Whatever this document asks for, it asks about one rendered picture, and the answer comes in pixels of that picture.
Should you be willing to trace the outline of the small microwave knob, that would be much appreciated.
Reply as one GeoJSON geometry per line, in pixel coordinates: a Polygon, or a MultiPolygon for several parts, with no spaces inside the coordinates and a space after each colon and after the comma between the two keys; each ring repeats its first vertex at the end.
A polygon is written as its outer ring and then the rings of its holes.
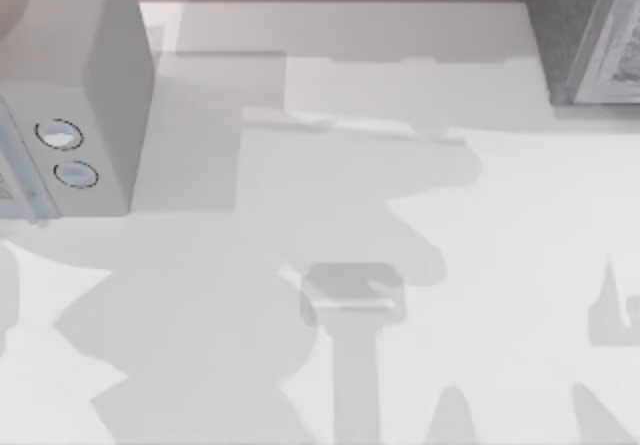
{"type": "Polygon", "coordinates": [[[63,185],[76,189],[94,187],[99,181],[98,171],[83,161],[71,161],[53,167],[56,179],[63,185]]]}

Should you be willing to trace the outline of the large microwave knob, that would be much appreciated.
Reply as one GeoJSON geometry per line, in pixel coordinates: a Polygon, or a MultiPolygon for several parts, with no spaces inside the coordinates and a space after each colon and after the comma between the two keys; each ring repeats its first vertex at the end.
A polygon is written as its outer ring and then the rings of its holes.
{"type": "Polygon", "coordinates": [[[55,150],[74,150],[84,143],[84,135],[80,128],[60,118],[36,123],[34,132],[40,142],[55,150]]]}

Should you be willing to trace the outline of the pale microwave oven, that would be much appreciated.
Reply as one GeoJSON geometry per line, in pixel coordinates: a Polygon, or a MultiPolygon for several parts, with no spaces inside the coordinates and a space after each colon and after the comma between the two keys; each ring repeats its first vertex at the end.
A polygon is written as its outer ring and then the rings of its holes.
{"type": "Polygon", "coordinates": [[[131,207],[155,81],[138,0],[0,0],[0,96],[62,217],[122,216],[131,207]],[[60,118],[84,143],[55,150],[34,126],[60,118]],[[98,183],[76,189],[53,167],[83,161],[98,183]]]}

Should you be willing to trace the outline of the microwave door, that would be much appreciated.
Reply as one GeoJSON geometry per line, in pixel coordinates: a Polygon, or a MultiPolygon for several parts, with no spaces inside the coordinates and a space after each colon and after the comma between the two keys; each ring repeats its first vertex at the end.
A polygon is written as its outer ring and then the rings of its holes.
{"type": "Polygon", "coordinates": [[[59,217],[17,122],[0,96],[0,219],[40,225],[59,217]]]}

